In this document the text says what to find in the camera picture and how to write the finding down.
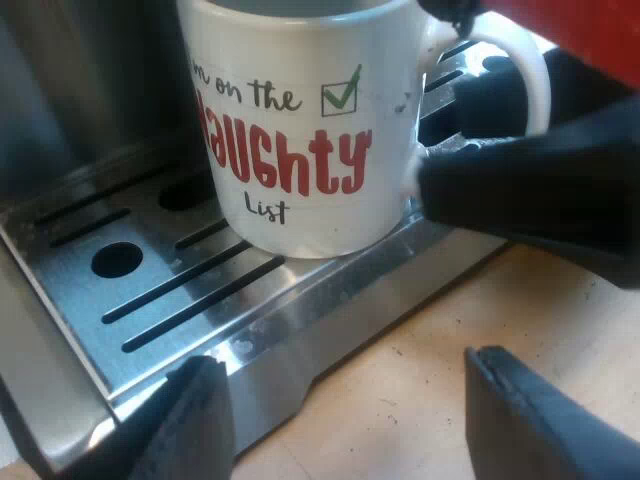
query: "mug handle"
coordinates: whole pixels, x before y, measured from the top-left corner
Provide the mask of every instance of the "mug handle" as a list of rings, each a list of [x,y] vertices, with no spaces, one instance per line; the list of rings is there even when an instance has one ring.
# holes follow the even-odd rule
[[[470,40],[492,43],[509,55],[524,79],[527,92],[526,136],[542,135],[549,128],[551,118],[551,81],[547,64],[531,34],[508,18],[487,12],[475,18]],[[460,40],[453,25],[435,18],[424,35],[419,69],[427,72],[440,56]],[[408,195],[420,196],[417,172],[428,149],[417,140],[406,172],[404,190]]]

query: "espresso machine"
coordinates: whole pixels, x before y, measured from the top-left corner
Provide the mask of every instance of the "espresso machine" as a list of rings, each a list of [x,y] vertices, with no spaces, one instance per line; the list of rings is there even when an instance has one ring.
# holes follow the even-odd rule
[[[3,416],[40,470],[81,461],[194,355],[226,366],[239,454],[315,379],[507,244],[412,202],[361,252],[260,251],[216,201],[173,0],[0,9]],[[505,56],[469,41],[442,56],[421,110],[432,152],[496,142],[459,134],[453,89]]]

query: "stainless steel tray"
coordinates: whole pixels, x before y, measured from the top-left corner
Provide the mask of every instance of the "stainless steel tray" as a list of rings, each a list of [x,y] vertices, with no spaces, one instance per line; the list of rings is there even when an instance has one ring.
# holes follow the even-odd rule
[[[446,54],[423,121],[439,118],[452,85],[486,72],[495,55],[504,53],[470,43]],[[482,145],[454,133],[438,148]],[[504,243],[432,224],[411,203],[367,250],[273,256],[227,226],[204,159],[184,161],[185,152],[121,158],[2,215],[2,238],[111,412],[64,462],[193,354],[226,363],[240,452],[294,415],[318,375]]]

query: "white mug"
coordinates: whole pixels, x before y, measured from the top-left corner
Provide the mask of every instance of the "white mug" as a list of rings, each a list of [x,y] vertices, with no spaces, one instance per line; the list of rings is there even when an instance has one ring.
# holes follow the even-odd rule
[[[218,200],[253,245],[299,258],[365,248],[402,219],[429,72],[458,40],[415,0],[177,0]],[[544,133],[549,76],[495,14],[470,34],[525,80]]]

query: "wooden countertop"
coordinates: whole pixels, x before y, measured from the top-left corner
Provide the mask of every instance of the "wooden countertop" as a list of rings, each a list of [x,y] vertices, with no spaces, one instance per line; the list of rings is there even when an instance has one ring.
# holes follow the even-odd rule
[[[514,247],[319,381],[233,480],[473,478],[466,346],[503,345],[640,439],[640,293]],[[0,480],[31,479],[24,464]]]

